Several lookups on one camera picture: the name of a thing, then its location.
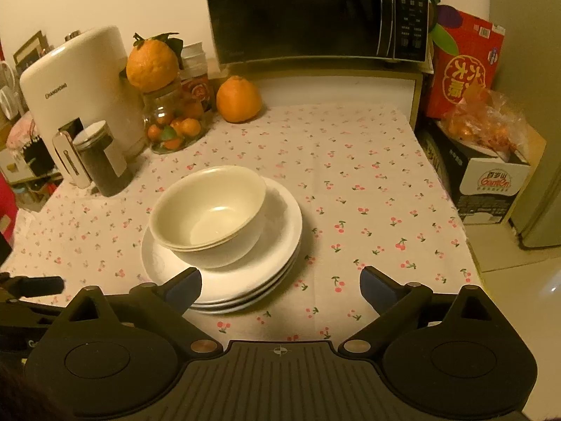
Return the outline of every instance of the tablecloth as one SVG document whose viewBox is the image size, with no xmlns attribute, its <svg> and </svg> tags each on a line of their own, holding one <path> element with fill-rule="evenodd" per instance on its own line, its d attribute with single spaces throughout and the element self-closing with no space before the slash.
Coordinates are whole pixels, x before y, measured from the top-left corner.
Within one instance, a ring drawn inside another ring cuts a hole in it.
<svg viewBox="0 0 561 421">
<path fill-rule="evenodd" d="M 63 182 L 17 231 L 3 270 L 61 275 L 64 293 L 38 300 L 53 305 L 86 285 L 128 292 L 148 280 L 140 245 L 153 203 L 179 178 L 222 164 L 285 185 L 304 221 L 297 263 L 273 294 L 234 314 L 184 315 L 225 346 L 230 339 L 338 345 L 377 317 L 358 285 L 368 265 L 435 292 L 481 283 L 458 214 L 407 118 L 372 103 L 278 107 L 242 125 L 220 119 L 186 150 L 142 154 L 133 182 L 112 198 Z"/>
</svg>

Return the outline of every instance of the white bowl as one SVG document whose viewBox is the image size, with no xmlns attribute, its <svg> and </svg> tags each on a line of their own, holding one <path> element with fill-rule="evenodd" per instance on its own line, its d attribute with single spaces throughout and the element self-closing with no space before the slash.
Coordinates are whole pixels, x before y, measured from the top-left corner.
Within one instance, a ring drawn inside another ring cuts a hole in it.
<svg viewBox="0 0 561 421">
<path fill-rule="evenodd" d="M 223 241 L 214 247 L 203 248 L 195 251 L 172 250 L 176 256 L 185 261 L 189 266 L 200 269 L 226 268 L 229 264 L 242 259 L 261 237 L 265 226 L 265 208 L 246 226 L 244 226 L 231 239 Z"/>
<path fill-rule="evenodd" d="M 219 250 L 222 258 L 228 251 L 232 258 L 243 253 L 239 259 L 261 234 L 265 195 L 265 181 L 250 169 L 204 169 L 184 177 L 162 194 L 150 215 L 150 231 L 158 244 L 176 252 L 201 253 L 202 258 L 203 251 L 223 247 Z M 207 257 L 212 264 L 210 253 Z M 202 267 L 211 267 L 201 263 Z"/>
</svg>

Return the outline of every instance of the jar lid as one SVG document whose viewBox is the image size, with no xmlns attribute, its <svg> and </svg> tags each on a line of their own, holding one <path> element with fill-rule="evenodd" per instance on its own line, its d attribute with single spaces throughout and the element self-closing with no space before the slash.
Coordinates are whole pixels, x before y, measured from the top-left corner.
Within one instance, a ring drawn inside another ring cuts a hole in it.
<svg viewBox="0 0 561 421">
<path fill-rule="evenodd" d="M 199 54 L 204 54 L 202 41 L 190 44 L 189 46 L 183 46 L 183 49 L 181 49 L 181 58 L 189 58 Z"/>
<path fill-rule="evenodd" d="M 189 61 L 183 62 L 184 71 L 189 75 L 189 77 L 197 77 L 203 74 L 207 74 L 208 66 L 206 61 L 191 63 Z"/>
<path fill-rule="evenodd" d="M 105 120 L 92 123 L 77 134 L 72 144 L 79 150 L 85 149 L 100 139 L 103 134 L 106 134 L 108 129 L 109 127 Z"/>
<path fill-rule="evenodd" d="M 146 104 L 147 101 L 157 100 L 166 98 L 168 95 L 174 96 L 178 91 L 181 90 L 181 82 L 177 79 L 174 79 L 173 82 L 170 82 L 166 86 L 162 88 L 158 88 L 157 90 L 142 94 L 142 99 Z"/>
</svg>

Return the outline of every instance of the black plastic mount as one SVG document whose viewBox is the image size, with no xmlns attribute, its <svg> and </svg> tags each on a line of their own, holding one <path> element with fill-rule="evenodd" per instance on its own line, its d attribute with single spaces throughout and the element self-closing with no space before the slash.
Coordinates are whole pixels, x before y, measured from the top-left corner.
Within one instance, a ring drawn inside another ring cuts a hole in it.
<svg viewBox="0 0 561 421">
<path fill-rule="evenodd" d="M 345 419 L 378 419 L 366 414 L 380 410 L 394 413 L 388 420 L 514 420 L 523 419 L 519 412 L 537 376 L 530 351 L 477 286 L 464 286 L 458 295 L 434 294 L 366 267 L 361 294 L 380 317 L 337 353 L 325 341 L 236 341 L 224 352 L 182 317 L 200 295 L 201 275 L 194 268 L 162 286 L 142 283 L 127 295 L 104 296 L 99 287 L 85 287 L 64 309 L 10 294 L 61 289 L 60 280 L 47 280 L 44 289 L 37 282 L 0 275 L 0 337 L 4 344 L 42 337 L 20 350 L 32 350 L 25 375 L 81 419 L 136 421 L 184 413 L 181 419 L 198 420 L 207 411 L 231 412 L 232 419 L 260 419 L 260 413 L 283 419 L 284 409 L 275 403 L 298 398 L 298 391 L 279 396 L 278 390 L 301 387 L 299 397 L 307 394 L 313 407 L 295 411 L 295 419 L 316 419 L 332 409 L 343 419 L 344 406 L 351 399 L 359 403 L 360 392 L 362 406 Z M 2 359 L 17 355 L 3 351 Z M 217 387 L 223 389 L 209 398 Z M 325 399 L 337 387 L 351 399 Z"/>
<path fill-rule="evenodd" d="M 341 355 L 373 361 L 396 395 L 426 413 L 485 419 L 522 410 L 536 361 L 483 289 L 434 294 L 373 267 L 363 270 L 360 287 L 380 317 L 344 341 Z M 356 340 L 369 347 L 350 352 Z"/>
</svg>

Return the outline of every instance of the jar of oranges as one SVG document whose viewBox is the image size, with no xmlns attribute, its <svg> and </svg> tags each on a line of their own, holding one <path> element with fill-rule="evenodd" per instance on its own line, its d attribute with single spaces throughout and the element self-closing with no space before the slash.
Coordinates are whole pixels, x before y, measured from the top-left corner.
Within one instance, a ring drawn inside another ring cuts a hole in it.
<svg viewBox="0 0 561 421">
<path fill-rule="evenodd" d="M 179 81 L 144 95 L 144 125 L 153 152 L 184 149 L 207 133 L 212 115 Z"/>
</svg>

